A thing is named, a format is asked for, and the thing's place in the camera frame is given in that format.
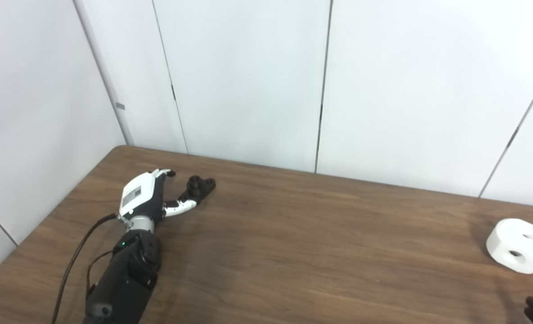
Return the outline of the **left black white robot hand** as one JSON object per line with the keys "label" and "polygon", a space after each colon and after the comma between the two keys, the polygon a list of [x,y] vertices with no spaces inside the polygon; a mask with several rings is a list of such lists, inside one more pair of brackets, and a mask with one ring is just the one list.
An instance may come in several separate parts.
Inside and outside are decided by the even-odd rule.
{"label": "left black white robot hand", "polygon": [[199,202],[193,199],[163,200],[165,180],[175,175],[170,169],[155,169],[132,179],[123,189],[118,219],[130,223],[134,217],[146,216],[158,223],[166,217],[177,216],[197,207]]}

